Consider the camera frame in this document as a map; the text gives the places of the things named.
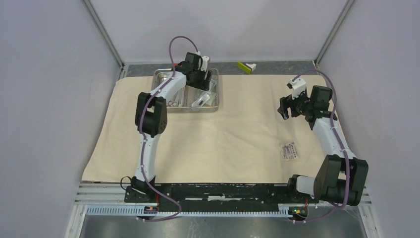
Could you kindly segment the green white brush tool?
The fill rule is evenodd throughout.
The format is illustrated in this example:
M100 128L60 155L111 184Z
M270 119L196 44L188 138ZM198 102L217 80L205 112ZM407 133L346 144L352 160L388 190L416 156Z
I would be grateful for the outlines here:
M251 74L257 67L255 63L237 62L237 67L244 71L246 74Z

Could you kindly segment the wire mesh steel basket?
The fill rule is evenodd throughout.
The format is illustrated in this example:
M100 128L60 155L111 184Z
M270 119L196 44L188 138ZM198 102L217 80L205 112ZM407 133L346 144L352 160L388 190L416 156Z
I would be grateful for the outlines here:
M212 77L210 82L210 90L206 92L216 92L217 96L212 106L204 104L202 107L192 107L192 103L200 96L204 91L186 86L186 103L183 107L169 108L167 111L169 113L213 113L218 110L219 107L219 89L221 82L219 80L219 72L216 68L210 68L209 71L212 71Z

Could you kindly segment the beige cloth wrap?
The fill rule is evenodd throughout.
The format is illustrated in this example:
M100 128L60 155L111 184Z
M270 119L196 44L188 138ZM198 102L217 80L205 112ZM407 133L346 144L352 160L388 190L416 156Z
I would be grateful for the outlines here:
M320 142L303 116L284 120L279 99L291 75L223 75L213 113L168 115L156 156L156 182L283 183L315 177L324 161ZM83 181L119 182L133 176L140 152L134 117L151 76L117 81ZM299 158L284 161L280 146L294 141Z

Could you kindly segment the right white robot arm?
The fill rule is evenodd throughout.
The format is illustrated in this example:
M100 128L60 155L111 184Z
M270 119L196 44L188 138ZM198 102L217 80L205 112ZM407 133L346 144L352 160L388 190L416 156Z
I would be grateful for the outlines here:
M314 86L310 94L306 86L287 86L292 94L280 98L278 112L283 119L304 116L317 136L325 154L316 177L293 175L288 180L286 196L292 202L301 201L306 194L337 207L358 206L368 174L368 164L349 149L338 130L338 118L329 110L333 90Z

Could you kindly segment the dark packet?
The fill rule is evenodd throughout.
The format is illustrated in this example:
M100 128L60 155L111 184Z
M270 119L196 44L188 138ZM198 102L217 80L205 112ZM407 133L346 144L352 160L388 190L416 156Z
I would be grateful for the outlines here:
M299 158L297 144L294 141L281 145L280 152L284 161L294 161Z

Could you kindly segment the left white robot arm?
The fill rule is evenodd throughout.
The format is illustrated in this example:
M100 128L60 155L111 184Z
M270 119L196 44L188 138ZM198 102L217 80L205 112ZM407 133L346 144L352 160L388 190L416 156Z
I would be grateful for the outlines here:
M158 87L138 95L135 125L140 133L140 152L129 188L144 202L152 201L156 195L153 187L156 178L155 160L159 138L167 126L167 102L185 86L209 90L212 76L208 70L209 62L210 57L200 52L188 52L185 59L174 66L171 75Z

